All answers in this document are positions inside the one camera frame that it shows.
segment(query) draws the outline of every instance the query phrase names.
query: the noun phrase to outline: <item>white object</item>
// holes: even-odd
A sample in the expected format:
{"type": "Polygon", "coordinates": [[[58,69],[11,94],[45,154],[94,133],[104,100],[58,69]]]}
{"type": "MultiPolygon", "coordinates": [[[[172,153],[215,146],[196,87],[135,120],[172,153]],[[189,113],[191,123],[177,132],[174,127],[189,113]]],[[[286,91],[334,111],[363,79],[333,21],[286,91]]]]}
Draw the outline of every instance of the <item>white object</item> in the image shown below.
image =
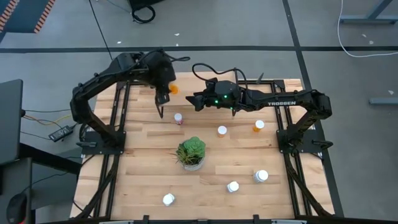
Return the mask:
{"type": "Polygon", "coordinates": [[[254,174],[254,181],[257,183],[264,182],[268,179],[268,172],[265,170],[259,170],[254,174]]]}
{"type": "Polygon", "coordinates": [[[265,126],[264,122],[261,120],[256,121],[256,128],[263,129],[265,126]]]}
{"type": "Polygon", "coordinates": [[[218,134],[220,135],[226,134],[226,127],[225,126],[218,127],[218,134]]]}
{"type": "Polygon", "coordinates": [[[182,124],[182,114],[176,113],[176,114],[174,115],[174,120],[175,120],[175,122],[176,122],[178,125],[181,125],[181,124],[182,124]]]}
{"type": "Polygon", "coordinates": [[[239,184],[236,181],[232,181],[231,183],[229,183],[226,188],[228,189],[228,191],[230,193],[235,192],[239,189],[239,184]]]}
{"type": "Polygon", "coordinates": [[[168,193],[167,195],[164,195],[164,197],[163,197],[163,204],[166,206],[169,206],[174,202],[174,199],[175,199],[174,195],[168,193]]]}
{"type": "Polygon", "coordinates": [[[344,52],[346,52],[346,54],[348,54],[351,57],[356,57],[356,58],[375,57],[375,56],[390,56],[390,55],[398,54],[398,52],[388,53],[388,54],[373,54],[373,55],[353,55],[353,54],[348,53],[348,51],[344,48],[343,44],[341,43],[341,39],[340,39],[340,19],[341,19],[341,15],[343,13],[343,4],[344,4],[344,0],[341,0],[340,16],[338,17],[338,21],[337,21],[337,37],[338,37],[338,42],[340,43],[340,47],[344,50],[344,52]]]}

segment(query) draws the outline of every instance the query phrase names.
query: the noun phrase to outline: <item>succulent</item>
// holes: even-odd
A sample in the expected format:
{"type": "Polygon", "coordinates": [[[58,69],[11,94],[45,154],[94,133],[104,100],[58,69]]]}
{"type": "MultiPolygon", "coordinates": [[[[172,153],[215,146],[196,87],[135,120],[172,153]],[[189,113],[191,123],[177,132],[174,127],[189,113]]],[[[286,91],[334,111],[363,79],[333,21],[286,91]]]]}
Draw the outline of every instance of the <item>succulent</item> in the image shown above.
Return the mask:
{"type": "Polygon", "coordinates": [[[185,165],[196,165],[205,156],[206,144],[198,137],[192,137],[178,146],[177,159],[185,165]]]}

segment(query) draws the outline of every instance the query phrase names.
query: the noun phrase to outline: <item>white bottle cap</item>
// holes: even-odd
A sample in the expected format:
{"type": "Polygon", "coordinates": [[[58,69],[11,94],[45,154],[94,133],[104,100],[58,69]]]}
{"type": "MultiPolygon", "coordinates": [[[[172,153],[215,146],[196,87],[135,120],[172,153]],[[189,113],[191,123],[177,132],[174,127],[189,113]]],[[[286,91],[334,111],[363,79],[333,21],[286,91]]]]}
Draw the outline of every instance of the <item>white bottle cap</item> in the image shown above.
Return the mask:
{"type": "Polygon", "coordinates": [[[265,170],[260,170],[257,172],[257,177],[261,180],[261,181],[265,181],[268,179],[268,172],[265,170]]]}
{"type": "Polygon", "coordinates": [[[226,134],[226,127],[225,126],[218,127],[218,134],[226,134]]]}
{"type": "Polygon", "coordinates": [[[256,128],[262,129],[264,128],[264,122],[261,120],[256,121],[256,128]]]}
{"type": "Polygon", "coordinates": [[[239,189],[239,184],[236,181],[232,181],[231,183],[228,184],[229,189],[234,192],[239,189]]]}
{"type": "Polygon", "coordinates": [[[163,197],[164,205],[169,206],[171,205],[171,203],[173,203],[173,201],[174,201],[174,196],[172,194],[164,195],[163,197]]]}
{"type": "Polygon", "coordinates": [[[175,121],[181,121],[181,120],[182,120],[182,114],[176,113],[176,114],[174,115],[174,120],[175,120],[175,121]]]}

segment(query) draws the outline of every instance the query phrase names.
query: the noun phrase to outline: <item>white cable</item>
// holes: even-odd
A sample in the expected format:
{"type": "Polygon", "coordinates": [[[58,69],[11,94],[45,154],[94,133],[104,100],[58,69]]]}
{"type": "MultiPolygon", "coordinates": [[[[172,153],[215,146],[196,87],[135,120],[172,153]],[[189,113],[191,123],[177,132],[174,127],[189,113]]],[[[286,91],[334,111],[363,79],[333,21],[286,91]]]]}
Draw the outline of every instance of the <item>white cable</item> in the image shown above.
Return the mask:
{"type": "Polygon", "coordinates": [[[340,16],[338,17],[338,21],[337,21],[337,37],[338,37],[338,42],[340,43],[341,48],[346,52],[346,54],[348,54],[351,57],[356,57],[356,58],[389,56],[389,55],[398,54],[398,52],[388,53],[388,54],[374,54],[374,55],[353,55],[353,54],[348,53],[348,51],[344,48],[343,44],[341,43],[341,39],[340,39],[340,19],[341,19],[341,15],[343,13],[343,3],[344,3],[344,0],[341,0],[340,16]]]}

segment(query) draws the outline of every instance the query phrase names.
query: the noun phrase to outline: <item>yellow wire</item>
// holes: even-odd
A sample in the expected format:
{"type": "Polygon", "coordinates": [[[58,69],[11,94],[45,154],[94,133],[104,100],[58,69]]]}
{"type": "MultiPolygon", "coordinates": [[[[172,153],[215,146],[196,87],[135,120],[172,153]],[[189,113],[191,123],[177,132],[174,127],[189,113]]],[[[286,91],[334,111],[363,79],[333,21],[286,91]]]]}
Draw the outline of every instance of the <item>yellow wire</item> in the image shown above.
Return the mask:
{"type": "Polygon", "coordinates": [[[63,117],[53,121],[53,123],[43,123],[41,120],[39,120],[39,119],[37,119],[35,117],[29,116],[29,115],[25,115],[25,117],[27,117],[29,119],[33,119],[33,120],[35,120],[36,122],[38,122],[38,123],[40,123],[42,125],[51,125],[51,124],[54,124],[54,123],[58,124],[58,122],[60,122],[61,120],[65,119],[65,118],[69,118],[70,116],[72,116],[72,115],[70,114],[70,115],[63,116],[63,117]]]}

